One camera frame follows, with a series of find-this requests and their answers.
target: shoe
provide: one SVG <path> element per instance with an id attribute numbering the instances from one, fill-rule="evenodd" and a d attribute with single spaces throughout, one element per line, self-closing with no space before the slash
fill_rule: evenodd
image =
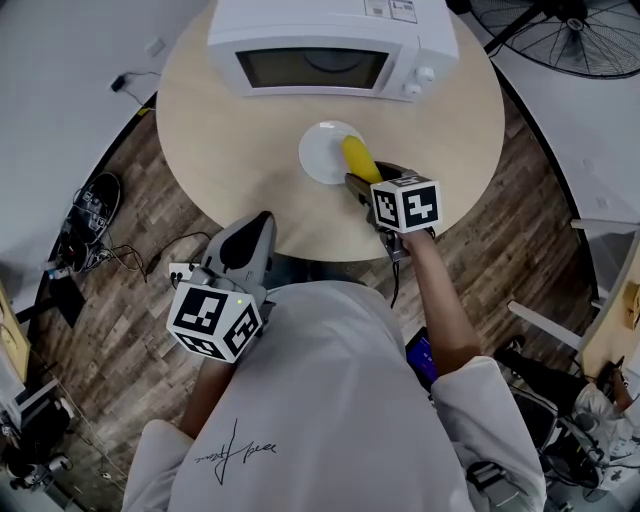
<path id="1" fill-rule="evenodd" d="M 502 345 L 500 345 L 500 347 L 496 349 L 496 351 L 493 353 L 493 358 L 499 361 L 500 354 L 504 353 L 507 350 L 513 350 L 514 352 L 521 354 L 522 347 L 524 347 L 525 341 L 526 340 L 524 336 L 521 336 L 520 334 L 514 336 L 509 341 L 503 343 Z"/>

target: hand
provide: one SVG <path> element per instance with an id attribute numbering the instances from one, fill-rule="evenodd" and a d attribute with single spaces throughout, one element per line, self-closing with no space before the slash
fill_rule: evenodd
<path id="1" fill-rule="evenodd" d="M 624 373 L 622 373 L 622 370 L 620 370 L 620 368 L 614 368 L 611 372 L 611 382 L 615 383 L 616 381 L 622 383 L 624 387 L 628 386 L 628 383 L 624 378 Z"/>
<path id="2" fill-rule="evenodd" d="M 422 248 L 435 247 L 433 238 L 424 229 L 412 231 L 411 233 L 398 233 L 398 236 L 402 238 L 402 245 L 404 245 L 404 248 L 410 253 L 419 251 Z"/>

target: electric fan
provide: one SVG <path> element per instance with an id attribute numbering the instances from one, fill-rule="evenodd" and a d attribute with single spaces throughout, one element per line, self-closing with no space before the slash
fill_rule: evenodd
<path id="1" fill-rule="evenodd" d="M 640 72 L 640 2 L 620 0 L 470 0 L 495 38 L 529 60 L 586 78 Z"/>

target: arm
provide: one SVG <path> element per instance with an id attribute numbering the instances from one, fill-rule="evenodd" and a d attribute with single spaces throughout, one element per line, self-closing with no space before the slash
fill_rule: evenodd
<path id="1" fill-rule="evenodd" d="M 451 373 L 481 355 L 480 340 L 431 235 L 420 230 L 402 237 L 416 272 L 438 375 Z"/>
<path id="2" fill-rule="evenodd" d="M 613 384 L 613 396 L 616 400 L 616 406 L 620 412 L 624 412 L 631 406 L 633 399 L 624 385 L 622 372 L 620 370 L 616 369 L 613 371 L 611 374 L 611 382 Z"/>
<path id="3" fill-rule="evenodd" d="M 235 371 L 235 364 L 205 359 L 180 422 L 182 432 L 192 439 L 198 437 Z"/>
<path id="4" fill-rule="evenodd" d="M 480 340 L 431 235 L 417 231 L 403 238 L 411 252 L 439 375 L 431 392 L 462 466 L 478 461 L 499 464 L 508 481 L 523 491 L 521 510 L 542 510 L 546 491 L 538 455 L 498 365 L 488 357 L 476 357 L 481 355 Z M 478 507 L 488 510 L 486 504 Z"/>

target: white plate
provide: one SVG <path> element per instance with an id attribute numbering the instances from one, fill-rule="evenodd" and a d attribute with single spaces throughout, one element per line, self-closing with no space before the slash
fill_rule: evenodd
<path id="1" fill-rule="evenodd" d="M 342 152 L 342 141 L 347 135 L 358 137 L 364 143 L 353 126 L 340 121 L 322 121 L 309 128 L 298 146 L 304 171 L 325 185 L 344 183 L 349 166 Z"/>

